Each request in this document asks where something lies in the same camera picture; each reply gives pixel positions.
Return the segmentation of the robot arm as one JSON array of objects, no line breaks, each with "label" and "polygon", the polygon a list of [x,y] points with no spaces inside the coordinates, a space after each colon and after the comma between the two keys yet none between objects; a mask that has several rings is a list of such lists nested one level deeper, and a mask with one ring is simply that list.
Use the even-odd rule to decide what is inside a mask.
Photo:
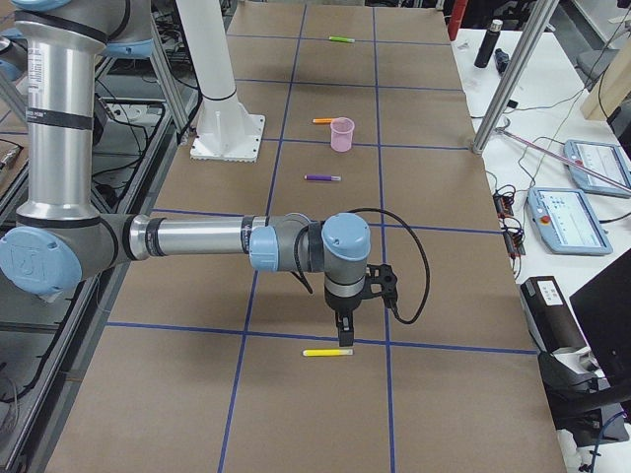
[{"label": "robot arm", "polygon": [[95,60],[152,53],[150,3],[19,1],[15,8],[28,43],[29,196],[1,240],[4,275],[51,296],[128,261],[243,253],[258,271],[322,273],[339,343],[351,346],[371,249],[361,217],[169,220],[103,214],[92,204]]}]

